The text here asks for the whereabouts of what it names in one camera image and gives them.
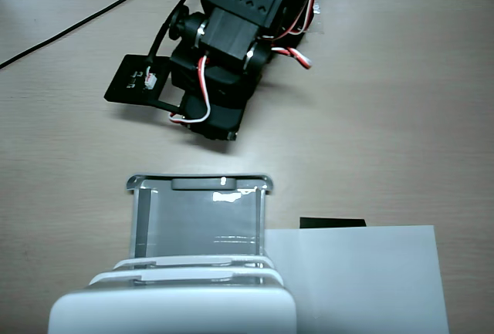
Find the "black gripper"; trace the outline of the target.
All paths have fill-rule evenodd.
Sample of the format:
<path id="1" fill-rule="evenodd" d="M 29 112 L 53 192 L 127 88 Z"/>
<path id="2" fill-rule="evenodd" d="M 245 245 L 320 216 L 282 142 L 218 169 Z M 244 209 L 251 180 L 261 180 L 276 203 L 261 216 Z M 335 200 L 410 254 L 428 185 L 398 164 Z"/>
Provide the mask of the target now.
<path id="1" fill-rule="evenodd" d="M 178 46 L 171 54 L 171 81 L 184 90 L 179 112 L 169 120 L 184 124 L 194 133 L 209 140 L 235 141 L 248 100 L 255 92 L 262 69 L 269 61 L 268 46 L 253 46 L 247 55 L 247 66 L 227 69 L 217 60 L 205 63 L 205 85 L 209 104 L 201 91 L 198 64 L 204 53 L 188 46 Z"/>

